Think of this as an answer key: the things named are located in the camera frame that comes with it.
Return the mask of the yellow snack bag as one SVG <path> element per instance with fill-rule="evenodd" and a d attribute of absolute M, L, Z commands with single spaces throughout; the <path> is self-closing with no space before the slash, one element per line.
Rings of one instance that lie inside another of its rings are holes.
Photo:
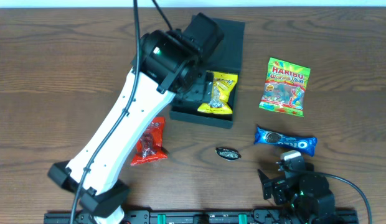
<path fill-rule="evenodd" d="M 236 73 L 215 72 L 213 79 L 213 87 L 211 99 L 208 103 L 202 103 L 197 111 L 207 114 L 232 114 L 233 110 L 228 105 L 231 92 L 238 82 L 238 75 Z"/>

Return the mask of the red snack bag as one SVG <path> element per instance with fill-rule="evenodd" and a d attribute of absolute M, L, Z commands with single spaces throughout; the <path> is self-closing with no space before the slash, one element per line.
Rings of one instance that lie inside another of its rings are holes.
<path fill-rule="evenodd" d="M 146 128 L 136 144 L 136 154 L 130 166 L 167 159 L 162 149 L 162 136 L 166 124 L 165 117 L 155 117 Z"/>

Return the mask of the green Haribo gummy bag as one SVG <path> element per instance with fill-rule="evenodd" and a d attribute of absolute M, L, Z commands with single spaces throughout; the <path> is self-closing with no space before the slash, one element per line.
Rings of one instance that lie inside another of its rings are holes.
<path fill-rule="evenodd" d="M 259 108 L 302 117 L 310 73 L 310 68 L 270 58 Z"/>

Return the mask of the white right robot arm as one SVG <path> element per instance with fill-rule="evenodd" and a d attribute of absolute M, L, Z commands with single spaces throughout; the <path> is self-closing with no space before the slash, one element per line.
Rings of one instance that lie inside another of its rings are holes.
<path fill-rule="evenodd" d="M 301 154 L 283 156 L 277 162 L 284 176 L 270 179 L 258 170 L 263 198 L 272 198 L 284 209 L 276 223 L 342 223 L 336 215 L 334 194 L 327 179 L 314 173 L 314 166 L 304 161 Z"/>

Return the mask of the blue Oreo cookie pack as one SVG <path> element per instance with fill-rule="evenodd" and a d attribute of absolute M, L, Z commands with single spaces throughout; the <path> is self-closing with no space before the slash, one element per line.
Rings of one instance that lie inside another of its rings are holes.
<path fill-rule="evenodd" d="M 309 156 L 315 155 L 318 139 L 315 137 L 304 138 L 299 136 L 288 136 L 285 134 L 269 131 L 257 126 L 254 144 L 269 144 L 287 147 Z"/>

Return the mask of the black open box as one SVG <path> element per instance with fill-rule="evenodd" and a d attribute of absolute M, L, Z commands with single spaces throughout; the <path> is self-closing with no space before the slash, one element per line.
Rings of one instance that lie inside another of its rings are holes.
<path fill-rule="evenodd" d="M 211 55 L 201 64 L 200 71 L 224 72 L 240 74 L 242 69 L 242 51 L 245 23 L 218 18 L 209 18 L 203 13 L 192 16 L 191 23 L 183 34 L 194 38 L 199 45 L 207 47 L 204 39 L 209 34 L 215 34 L 220 42 Z M 204 124 L 230 129 L 233 125 L 233 115 L 207 114 L 197 111 L 201 104 L 175 105 L 171 103 L 169 116 L 173 120 Z"/>

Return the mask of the small black candy wrapper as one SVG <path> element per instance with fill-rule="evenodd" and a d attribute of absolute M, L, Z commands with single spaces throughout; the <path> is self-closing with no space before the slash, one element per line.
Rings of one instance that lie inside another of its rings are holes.
<path fill-rule="evenodd" d="M 237 159 L 241 158 L 240 153 L 231 148 L 225 148 L 225 147 L 216 147 L 215 152 L 223 159 L 227 161 L 235 161 Z"/>

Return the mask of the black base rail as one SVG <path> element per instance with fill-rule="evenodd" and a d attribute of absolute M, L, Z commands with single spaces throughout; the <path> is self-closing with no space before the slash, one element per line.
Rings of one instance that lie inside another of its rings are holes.
<path fill-rule="evenodd" d="M 69 223 L 68 213 L 46 213 L 45 224 Z M 87 212 L 79 212 L 73 223 L 95 223 Z M 252 211 L 206 211 L 206 212 L 150 212 L 148 210 L 130 210 L 120 223 L 124 224 L 277 224 L 277 223 L 350 223 L 358 224 L 357 212 L 353 210 L 336 211 L 331 218 L 308 221 L 299 219 L 286 210 L 256 209 Z"/>

